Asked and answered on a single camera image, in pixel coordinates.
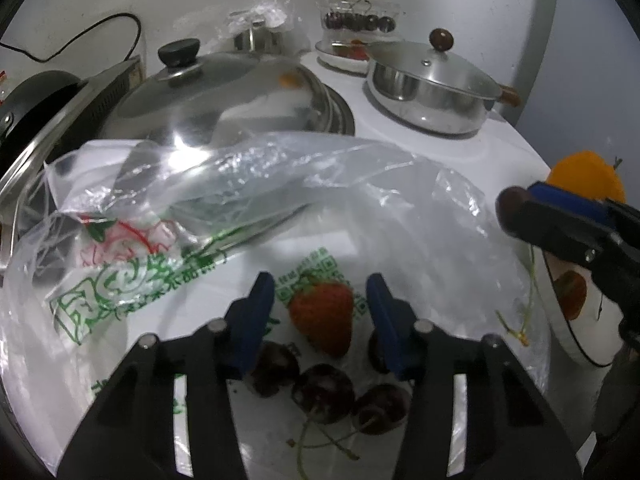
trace clear plastic bag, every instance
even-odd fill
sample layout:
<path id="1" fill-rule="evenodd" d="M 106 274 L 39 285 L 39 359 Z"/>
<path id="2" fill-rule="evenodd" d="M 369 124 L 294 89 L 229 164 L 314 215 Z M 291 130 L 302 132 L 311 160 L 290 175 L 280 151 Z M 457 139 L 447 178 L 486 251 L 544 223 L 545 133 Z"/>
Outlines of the clear plastic bag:
<path id="1" fill-rule="evenodd" d="M 248 30 L 257 20 L 279 33 L 282 54 L 295 56 L 308 50 L 309 40 L 292 0 L 247 0 L 241 5 L 209 6 L 190 12 L 174 22 L 175 39 L 199 38 L 203 54 L 232 50 L 232 38 Z"/>
<path id="2" fill-rule="evenodd" d="M 135 168 L 126 163 L 133 152 Z M 531 287 L 482 193 L 396 146 L 299 132 L 260 134 L 218 152 L 94 141 L 48 166 L 30 197 L 30 222 L 37 211 L 42 220 L 21 238 L 5 275 L 0 366 L 15 415 L 52 470 L 137 337 L 192 332 L 223 315 L 260 270 L 278 284 L 268 337 L 300 348 L 301 365 L 319 357 L 287 323 L 293 281 L 312 268 L 352 287 L 352 343 L 335 365 L 358 395 L 389 382 L 366 358 L 364 283 L 373 272 L 450 333 L 504 336 L 545 388 L 549 332 L 538 297 L 529 347 L 507 336 L 496 315 L 519 327 Z M 302 412 L 286 393 L 263 400 L 229 387 L 250 478 L 291 478 L 295 460 L 284 442 L 297 437 Z M 189 473 L 178 382 L 176 396 L 177 462 Z M 463 381 L 455 405 L 452 471 L 463 463 Z M 364 453 L 358 462 L 330 449 L 309 453 L 310 477 L 390 478 L 401 435 L 354 437 Z"/>

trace strawberry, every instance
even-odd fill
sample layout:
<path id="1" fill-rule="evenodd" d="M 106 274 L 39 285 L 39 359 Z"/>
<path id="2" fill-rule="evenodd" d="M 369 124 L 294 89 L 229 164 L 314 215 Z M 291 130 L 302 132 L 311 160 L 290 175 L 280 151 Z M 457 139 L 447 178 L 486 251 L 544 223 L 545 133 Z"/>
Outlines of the strawberry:
<path id="1" fill-rule="evenodd" d="M 291 321 L 314 346 L 340 358 L 351 344 L 353 293 L 343 283 L 309 282 L 289 301 Z"/>

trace pot handle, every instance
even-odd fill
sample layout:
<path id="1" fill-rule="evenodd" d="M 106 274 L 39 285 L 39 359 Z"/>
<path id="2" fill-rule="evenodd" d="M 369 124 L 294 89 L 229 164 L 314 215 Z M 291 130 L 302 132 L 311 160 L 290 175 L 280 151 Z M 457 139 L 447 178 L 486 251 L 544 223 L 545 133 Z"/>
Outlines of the pot handle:
<path id="1" fill-rule="evenodd" d="M 522 98 L 513 86 L 498 85 L 502 89 L 502 94 L 498 97 L 498 102 L 517 108 L 522 105 Z"/>

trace power cord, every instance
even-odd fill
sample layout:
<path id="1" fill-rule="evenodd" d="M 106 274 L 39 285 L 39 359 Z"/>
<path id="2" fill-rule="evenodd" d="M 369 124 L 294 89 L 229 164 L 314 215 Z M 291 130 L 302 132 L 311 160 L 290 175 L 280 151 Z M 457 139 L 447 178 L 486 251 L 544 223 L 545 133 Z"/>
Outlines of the power cord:
<path id="1" fill-rule="evenodd" d="M 94 30 L 95 27 L 99 27 L 103 23 L 110 22 L 111 20 L 115 20 L 116 18 L 129 18 L 130 20 L 133 20 L 134 22 L 136 22 L 136 27 L 138 28 L 138 32 L 136 33 L 136 39 L 133 42 L 133 46 L 129 49 L 129 51 L 127 52 L 127 55 L 126 55 L 126 57 L 124 59 L 124 61 L 126 61 L 127 59 L 129 59 L 131 57 L 131 54 L 133 54 L 133 51 L 138 46 L 138 42 L 140 41 L 140 35 L 142 35 L 142 23 L 140 22 L 140 18 L 137 17 L 135 14 L 132 14 L 131 12 L 117 12 L 116 14 L 111 14 L 111 15 L 107 16 L 106 18 L 101 19 L 99 22 L 95 22 L 91 27 L 86 28 L 85 30 L 80 32 L 80 34 L 76 34 L 73 38 L 71 38 L 69 41 L 67 41 L 62 46 L 62 48 L 60 48 L 54 54 L 51 54 L 51 56 L 49 56 L 49 57 L 40 58 L 40 57 L 34 56 L 31 52 L 29 52 L 27 50 L 24 50 L 22 48 L 18 48 L 16 46 L 7 45 L 5 43 L 2 43 L 1 41 L 0 41 L 0 46 L 3 47 L 3 48 L 6 48 L 8 50 L 13 50 L 14 52 L 18 52 L 20 54 L 24 54 L 26 57 L 28 57 L 31 60 L 34 60 L 36 63 L 47 63 L 47 62 L 51 61 L 53 58 L 55 58 L 56 56 L 59 56 L 60 54 L 62 54 L 62 52 L 64 52 L 64 50 L 70 44 L 72 44 L 75 40 L 79 40 L 86 33 L 91 32 L 92 30 Z"/>

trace orange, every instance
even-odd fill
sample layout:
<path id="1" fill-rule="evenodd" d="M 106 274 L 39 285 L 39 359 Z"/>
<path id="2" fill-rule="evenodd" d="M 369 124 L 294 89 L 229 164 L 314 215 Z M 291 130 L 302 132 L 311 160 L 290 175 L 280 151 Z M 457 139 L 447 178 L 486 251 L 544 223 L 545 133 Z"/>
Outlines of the orange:
<path id="1" fill-rule="evenodd" d="M 590 200 L 626 202 L 625 188 L 613 166 L 594 152 L 578 152 L 558 162 L 546 182 Z"/>

